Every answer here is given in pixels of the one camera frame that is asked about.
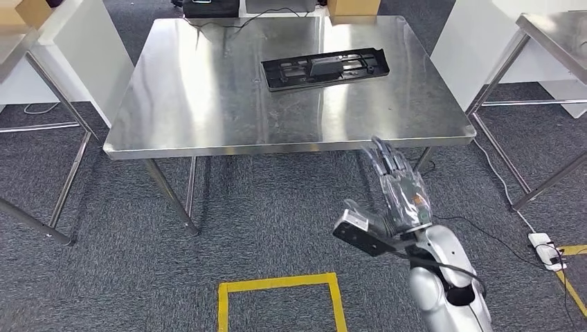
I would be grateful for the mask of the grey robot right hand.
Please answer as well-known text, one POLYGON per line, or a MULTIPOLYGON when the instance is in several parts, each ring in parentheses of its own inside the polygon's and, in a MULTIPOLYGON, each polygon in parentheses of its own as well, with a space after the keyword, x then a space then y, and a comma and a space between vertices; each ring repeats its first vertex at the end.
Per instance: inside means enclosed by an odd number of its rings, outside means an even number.
POLYGON ((389 143, 377 136, 372 137, 372 143, 373 148, 364 147, 363 151, 379 178, 386 211, 384 214, 369 212, 352 199, 345 199, 345 204, 367 224, 368 232, 383 238, 430 224, 431 204, 420 172, 389 143))

